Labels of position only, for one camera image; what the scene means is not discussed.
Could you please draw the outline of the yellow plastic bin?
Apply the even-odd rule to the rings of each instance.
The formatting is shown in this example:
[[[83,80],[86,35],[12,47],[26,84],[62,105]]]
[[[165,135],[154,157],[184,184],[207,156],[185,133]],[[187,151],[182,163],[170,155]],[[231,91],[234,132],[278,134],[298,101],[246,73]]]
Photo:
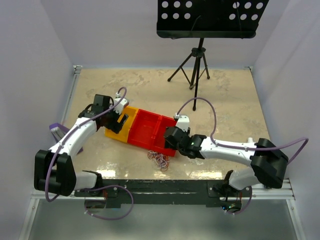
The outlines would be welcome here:
[[[138,110],[138,108],[132,106],[125,107],[117,123],[115,124],[115,129],[118,130],[118,133],[106,128],[104,135],[108,138],[127,143],[130,129],[137,116]]]

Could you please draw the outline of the red double compartment bin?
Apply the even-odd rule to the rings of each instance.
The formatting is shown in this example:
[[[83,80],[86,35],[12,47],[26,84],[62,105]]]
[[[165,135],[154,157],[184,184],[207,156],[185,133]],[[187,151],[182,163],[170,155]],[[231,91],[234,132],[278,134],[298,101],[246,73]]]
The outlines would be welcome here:
[[[139,109],[129,130],[127,142],[133,146],[174,157],[176,151],[165,148],[164,134],[167,127],[174,127],[176,121],[143,109]]]

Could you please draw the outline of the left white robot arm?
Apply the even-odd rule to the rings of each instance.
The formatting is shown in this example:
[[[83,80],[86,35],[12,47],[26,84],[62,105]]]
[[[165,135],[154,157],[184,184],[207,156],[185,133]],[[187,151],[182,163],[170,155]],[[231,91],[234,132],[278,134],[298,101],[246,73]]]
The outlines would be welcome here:
[[[128,119],[123,110],[129,100],[119,94],[115,98],[96,94],[93,103],[81,111],[66,135],[48,150],[39,150],[34,161],[34,188],[57,196],[69,196],[86,190],[99,196],[104,190],[101,174],[83,170],[76,172],[73,159],[86,141],[101,127],[118,134]]]

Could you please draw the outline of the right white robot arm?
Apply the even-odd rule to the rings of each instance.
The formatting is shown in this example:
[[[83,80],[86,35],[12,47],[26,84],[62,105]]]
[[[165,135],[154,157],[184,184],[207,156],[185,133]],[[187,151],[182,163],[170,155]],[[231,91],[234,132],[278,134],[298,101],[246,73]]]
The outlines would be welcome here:
[[[257,184],[272,189],[282,188],[289,163],[288,157],[265,138],[260,138],[258,142],[229,142],[201,134],[190,136],[189,131],[177,126],[166,128],[164,147],[190,159],[220,159],[247,166],[243,170],[227,173],[222,189],[230,197]]]

